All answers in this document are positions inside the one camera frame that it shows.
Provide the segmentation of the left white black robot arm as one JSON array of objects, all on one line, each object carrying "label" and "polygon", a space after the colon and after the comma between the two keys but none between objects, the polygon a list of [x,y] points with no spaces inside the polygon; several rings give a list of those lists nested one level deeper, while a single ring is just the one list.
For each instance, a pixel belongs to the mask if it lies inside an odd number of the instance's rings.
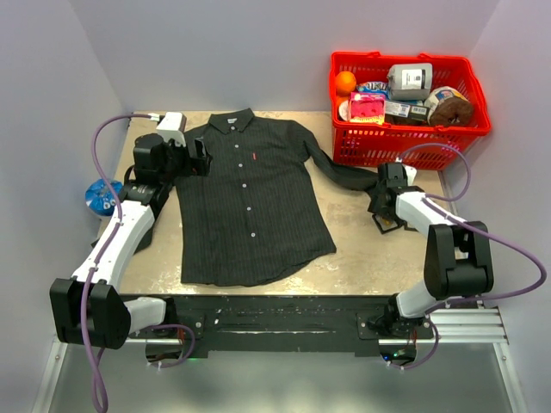
[{"label": "left white black robot arm", "polygon": [[89,257],[68,279],[56,279],[49,296],[58,339],[118,349],[132,333],[148,328],[172,336],[178,316],[164,299],[125,301],[118,293],[133,254],[149,245],[152,229],[180,177],[206,176],[212,158],[202,138],[184,145],[157,133],[138,137],[118,206]]}]

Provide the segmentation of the black pinstriped button shirt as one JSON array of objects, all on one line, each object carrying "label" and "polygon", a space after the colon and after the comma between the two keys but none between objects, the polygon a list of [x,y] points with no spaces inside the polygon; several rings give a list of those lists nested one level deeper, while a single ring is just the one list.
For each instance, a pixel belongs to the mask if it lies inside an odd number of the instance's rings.
[{"label": "black pinstriped button shirt", "polygon": [[201,139],[213,161],[207,176],[175,182],[183,283],[254,287],[335,253],[307,160],[341,188],[370,192],[377,182],[370,170],[333,162],[297,121],[249,108],[213,114],[184,137],[188,144]]}]

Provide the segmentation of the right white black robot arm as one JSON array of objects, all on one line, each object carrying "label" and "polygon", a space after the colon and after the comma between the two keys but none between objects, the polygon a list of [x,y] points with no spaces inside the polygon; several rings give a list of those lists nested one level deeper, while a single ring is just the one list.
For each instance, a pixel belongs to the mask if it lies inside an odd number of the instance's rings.
[{"label": "right white black robot arm", "polygon": [[447,299],[474,298],[491,292],[494,285],[489,240],[477,231],[487,227],[447,212],[414,186],[414,169],[400,162],[378,166],[377,183],[369,192],[368,211],[382,234],[399,228],[426,237],[423,279],[388,300],[381,317],[370,323],[388,335],[401,338],[434,305]]}]

